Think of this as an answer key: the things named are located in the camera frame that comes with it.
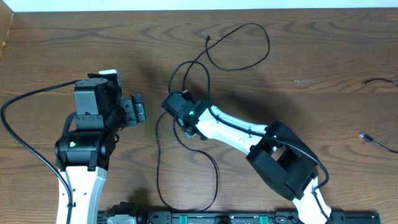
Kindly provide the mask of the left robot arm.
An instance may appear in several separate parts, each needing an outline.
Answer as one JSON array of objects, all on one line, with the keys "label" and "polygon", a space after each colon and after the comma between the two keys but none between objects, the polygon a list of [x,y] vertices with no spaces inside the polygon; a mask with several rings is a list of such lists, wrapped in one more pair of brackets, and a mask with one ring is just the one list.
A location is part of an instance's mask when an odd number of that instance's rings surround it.
[{"label": "left robot arm", "polygon": [[146,120],[142,95],[121,98],[117,79],[95,76],[75,84],[76,129],[55,144],[59,186],[57,223],[96,223],[118,131]]}]

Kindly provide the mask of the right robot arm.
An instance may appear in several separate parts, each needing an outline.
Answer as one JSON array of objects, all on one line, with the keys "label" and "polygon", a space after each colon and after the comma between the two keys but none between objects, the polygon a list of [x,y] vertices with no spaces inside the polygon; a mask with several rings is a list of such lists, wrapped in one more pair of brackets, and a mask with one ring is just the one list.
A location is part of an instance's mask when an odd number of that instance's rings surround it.
[{"label": "right robot arm", "polygon": [[332,210],[318,181],[325,170],[315,153],[284,123],[253,124],[222,112],[209,101],[194,101],[188,91],[174,91],[161,107],[187,137],[215,139],[245,154],[261,179],[294,203],[302,223],[331,223]]}]

